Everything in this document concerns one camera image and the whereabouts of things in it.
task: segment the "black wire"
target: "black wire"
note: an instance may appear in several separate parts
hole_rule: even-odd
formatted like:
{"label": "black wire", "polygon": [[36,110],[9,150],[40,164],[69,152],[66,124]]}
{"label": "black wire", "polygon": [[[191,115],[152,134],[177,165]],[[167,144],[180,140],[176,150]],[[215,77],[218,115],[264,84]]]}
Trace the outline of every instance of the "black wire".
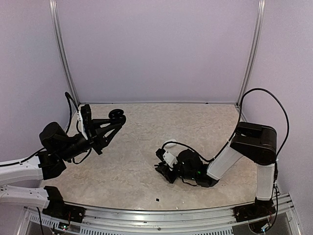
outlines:
{"label": "black wire", "polygon": [[188,184],[188,185],[191,185],[191,186],[194,186],[194,187],[198,186],[198,184],[192,185],[191,183],[185,182],[183,178],[181,178],[181,181],[182,181],[184,184]]}
{"label": "black wire", "polygon": [[38,207],[37,207],[37,210],[38,210],[38,214],[39,214],[39,221],[40,221],[41,234],[42,234],[42,235],[45,235],[45,234],[44,234],[44,229],[43,229],[43,221],[41,220],[41,214],[40,214],[40,210],[39,210]]}
{"label": "black wire", "polygon": [[[69,106],[69,122],[68,122],[67,130],[65,131],[65,133],[68,133],[69,127],[70,127],[71,122],[72,122],[72,114],[73,114],[72,113],[72,106],[70,104],[70,101],[73,102],[77,113],[79,112],[79,110],[78,110],[78,107],[77,107],[74,99],[72,98],[72,96],[68,92],[65,92],[65,97],[67,98],[67,102],[68,102],[68,106]],[[79,124],[79,121],[77,120],[77,122],[76,122],[76,130],[77,130],[78,133],[81,133],[80,130],[78,129],[78,124]]]}
{"label": "black wire", "polygon": [[87,153],[87,155],[86,155],[80,162],[78,162],[78,163],[75,162],[75,158],[73,158],[73,163],[76,164],[76,165],[82,163],[82,162],[90,155],[91,150],[92,150],[92,149],[90,149],[89,152]]}
{"label": "black wire", "polygon": [[78,133],[82,133],[82,132],[79,130],[79,128],[78,128],[78,124],[79,124],[79,120],[77,120],[77,122],[76,122],[76,130],[77,130]]}
{"label": "black wire", "polygon": [[205,158],[204,158],[203,156],[201,156],[200,153],[198,153],[195,149],[193,149],[192,147],[190,147],[190,146],[188,146],[188,145],[186,145],[186,144],[184,144],[184,143],[180,143],[180,142],[168,141],[168,142],[166,142],[166,143],[164,143],[164,144],[162,145],[162,149],[164,149],[164,147],[165,147],[168,143],[175,143],[175,144],[184,146],[184,147],[186,147],[186,148],[189,148],[190,150],[192,150],[193,152],[195,152],[196,154],[198,154],[199,157],[200,157],[202,160],[204,160],[206,163],[210,163],[211,161],[213,161],[213,159],[210,159],[210,160],[205,159]]}
{"label": "black wire", "polygon": [[74,106],[75,106],[75,109],[76,109],[76,111],[78,112],[78,107],[77,107],[77,105],[76,105],[74,99],[72,98],[72,96],[71,96],[68,92],[65,92],[65,96],[73,102],[73,104],[74,104]]}
{"label": "black wire", "polygon": [[267,232],[268,230],[270,230],[274,226],[274,224],[276,222],[277,215],[278,215],[278,190],[277,190],[277,187],[274,187],[274,188],[275,188],[275,191],[276,191],[276,213],[275,213],[275,218],[274,218],[274,221],[271,224],[271,226],[265,232]]}
{"label": "black wire", "polygon": [[[280,148],[278,149],[277,153],[276,153],[276,156],[278,156],[278,154],[280,153],[280,151],[282,150],[283,146],[285,145],[286,141],[287,141],[287,138],[289,136],[289,118],[288,118],[288,115],[287,115],[287,112],[284,108],[284,106],[282,105],[282,103],[278,100],[278,98],[271,92],[269,92],[268,90],[264,89],[264,88],[253,88],[249,91],[247,91],[246,93],[244,93],[243,97],[241,98],[241,101],[240,101],[240,104],[239,104],[239,116],[238,116],[238,120],[237,120],[237,125],[236,125],[236,128],[237,126],[239,125],[239,122],[240,122],[240,119],[241,119],[241,115],[242,115],[242,109],[243,109],[243,101],[244,101],[244,97],[253,92],[253,91],[263,91],[263,92],[266,92],[268,93],[270,96],[272,96],[276,102],[279,104],[279,106],[281,107],[281,109],[283,110],[284,114],[285,114],[285,118],[286,118],[286,122],[287,122],[287,132],[286,132],[286,137],[282,143],[282,145],[280,146]],[[234,134],[236,133],[236,128],[235,130],[233,131],[233,133],[231,134],[230,138],[228,139],[228,142],[231,141],[231,139],[233,138]],[[226,148],[226,146],[228,145],[228,142],[220,149],[220,151],[218,152],[217,155],[215,155],[215,157],[213,159],[216,159],[220,154],[221,152]]]}
{"label": "black wire", "polygon": [[284,139],[282,145],[280,146],[280,148],[278,149],[278,151],[277,151],[277,153],[276,153],[276,156],[278,156],[278,154],[280,153],[280,151],[282,150],[283,146],[285,145],[285,143],[286,143],[286,141],[287,141],[287,139],[288,139],[290,127],[289,127],[289,118],[288,118],[287,112],[286,112],[284,106],[282,105],[282,103],[277,99],[277,97],[276,97],[275,95],[273,95],[271,92],[269,92],[268,90],[263,89],[263,88],[253,88],[253,89],[247,91],[247,92],[243,95],[243,97],[242,97],[242,99],[241,99],[241,101],[240,101],[240,106],[239,106],[239,118],[238,118],[238,121],[237,121],[237,125],[239,124],[240,118],[241,118],[241,115],[242,115],[242,106],[243,106],[244,97],[245,97],[247,94],[249,94],[249,93],[251,93],[251,92],[253,92],[253,91],[263,91],[263,92],[268,93],[270,96],[272,96],[272,97],[277,101],[277,103],[278,103],[279,106],[282,108],[282,110],[283,110],[283,112],[284,112],[284,114],[285,114],[285,118],[286,118],[286,122],[287,122],[287,132],[286,132],[286,136],[285,136],[285,139]]}
{"label": "black wire", "polygon": [[70,99],[67,96],[66,96],[66,98],[67,98],[67,103],[68,103],[68,107],[69,107],[69,122],[68,122],[67,129],[65,131],[65,133],[67,134],[68,131],[69,131],[69,128],[70,128],[70,124],[72,123],[72,115],[73,115],[73,113],[72,113],[72,106],[70,104]]}
{"label": "black wire", "polygon": [[41,152],[42,150],[44,150],[45,148],[41,148],[39,149],[38,151],[36,151],[35,153],[33,153],[32,155],[30,155],[29,157],[21,160],[20,162],[14,162],[14,163],[8,163],[8,164],[3,164],[3,165],[0,165],[0,167],[3,167],[3,166],[10,166],[10,165],[17,165],[17,164],[21,164],[21,163],[24,163],[26,161],[28,161],[29,159],[31,159],[32,157],[34,157],[36,154],[38,154],[39,152]]}

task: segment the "white wall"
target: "white wall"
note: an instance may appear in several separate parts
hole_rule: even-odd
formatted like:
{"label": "white wall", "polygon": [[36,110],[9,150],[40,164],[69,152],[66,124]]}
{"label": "white wall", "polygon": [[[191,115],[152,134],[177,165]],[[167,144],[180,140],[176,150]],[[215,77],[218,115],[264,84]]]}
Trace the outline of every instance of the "white wall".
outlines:
{"label": "white wall", "polygon": [[237,101],[257,0],[59,0],[81,102]]}
{"label": "white wall", "polygon": [[[265,18],[249,89],[274,93],[290,118],[290,137],[279,156],[278,183],[290,192],[300,222],[313,230],[313,1],[267,0]],[[272,125],[279,145],[284,115],[266,94],[251,93],[244,114],[248,121]]]}
{"label": "white wall", "polygon": [[[52,121],[68,122],[67,83],[55,42],[49,2],[0,3],[0,162],[27,157]],[[36,186],[38,182],[22,182]],[[13,234],[21,207],[0,205],[0,234]]]}

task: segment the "marble-patterned floor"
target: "marble-patterned floor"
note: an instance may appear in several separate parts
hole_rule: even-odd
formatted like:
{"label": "marble-patterned floor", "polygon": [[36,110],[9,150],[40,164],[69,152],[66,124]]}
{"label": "marble-patterned floor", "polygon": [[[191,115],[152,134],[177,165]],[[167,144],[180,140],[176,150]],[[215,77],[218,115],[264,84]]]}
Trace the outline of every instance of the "marble-patterned floor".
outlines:
{"label": "marble-patterned floor", "polygon": [[[92,151],[80,165],[67,163],[60,177],[42,186],[56,186],[65,201],[133,210],[189,210],[254,200],[256,166],[247,158],[212,188],[192,187],[179,179],[170,184],[154,168],[159,162],[155,151],[172,138],[211,159],[236,125],[233,105],[96,104],[91,105],[92,117],[107,118],[115,108],[125,111],[127,122],[103,154]],[[75,123],[69,135],[76,134]],[[177,155],[183,149],[175,146],[170,152]]]}

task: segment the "metal rail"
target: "metal rail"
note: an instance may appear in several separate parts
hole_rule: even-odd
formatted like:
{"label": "metal rail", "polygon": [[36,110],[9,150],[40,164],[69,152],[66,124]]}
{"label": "metal rail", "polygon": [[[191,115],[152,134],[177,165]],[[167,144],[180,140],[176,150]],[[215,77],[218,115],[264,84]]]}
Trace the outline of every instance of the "metal rail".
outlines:
{"label": "metal rail", "polygon": [[[278,197],[279,214],[289,213],[294,214],[294,208],[289,194],[280,195]],[[86,214],[83,223],[71,222],[70,234],[88,234],[88,235],[102,235],[102,234],[116,234],[116,235],[135,235],[135,234],[206,234],[214,232],[218,234],[228,234],[232,232],[232,227],[245,224],[247,222],[237,223],[233,214],[233,208],[236,206],[186,210],[186,211],[132,211],[121,209],[108,209],[102,207],[92,207],[69,203],[72,205],[79,205],[86,208]],[[38,212],[35,209],[25,208],[22,216],[22,224],[19,235],[24,235],[25,223],[29,221],[39,223]],[[60,222],[66,221],[51,218],[50,216],[42,215],[43,225],[55,227]],[[300,229],[296,224],[297,220],[291,220],[291,225],[294,235],[300,234]]]}
{"label": "metal rail", "polygon": [[262,22],[263,22],[263,17],[264,17],[264,10],[265,10],[265,0],[259,0],[258,15],[257,15],[254,33],[253,33],[252,46],[251,46],[251,50],[250,50],[250,54],[249,54],[248,64],[247,64],[246,71],[245,71],[244,81],[243,81],[243,84],[241,86],[241,90],[239,93],[237,104],[240,103],[240,100],[242,99],[244,93],[246,92],[247,87],[248,87],[248,83],[249,83],[249,80],[251,77],[253,64],[254,64],[256,52],[258,49],[258,44],[260,41]]}
{"label": "metal rail", "polygon": [[51,12],[51,17],[52,17],[52,23],[53,23],[55,38],[56,38],[62,66],[64,69],[65,77],[67,80],[67,85],[68,85],[69,91],[70,91],[75,103],[78,106],[79,105],[79,99],[78,99],[77,91],[76,91],[75,86],[74,86],[72,76],[71,76],[70,71],[69,71],[67,56],[66,56],[65,49],[64,49],[61,27],[60,27],[60,21],[59,21],[59,15],[58,15],[57,2],[56,2],[56,0],[49,0],[49,3],[50,3],[50,12]]}

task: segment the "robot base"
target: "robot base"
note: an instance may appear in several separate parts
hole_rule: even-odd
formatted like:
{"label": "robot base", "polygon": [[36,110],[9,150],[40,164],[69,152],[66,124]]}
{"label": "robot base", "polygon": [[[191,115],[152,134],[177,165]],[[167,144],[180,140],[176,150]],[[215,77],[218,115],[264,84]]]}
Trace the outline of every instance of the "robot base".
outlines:
{"label": "robot base", "polygon": [[43,209],[43,214],[66,221],[82,223],[85,215],[85,208],[65,204],[56,187],[46,186],[45,190],[49,195],[49,205],[46,209]]}
{"label": "robot base", "polygon": [[268,216],[270,213],[275,214],[276,209],[273,200],[261,201],[255,198],[254,203],[238,206],[234,208],[234,214],[237,222],[253,220]]}

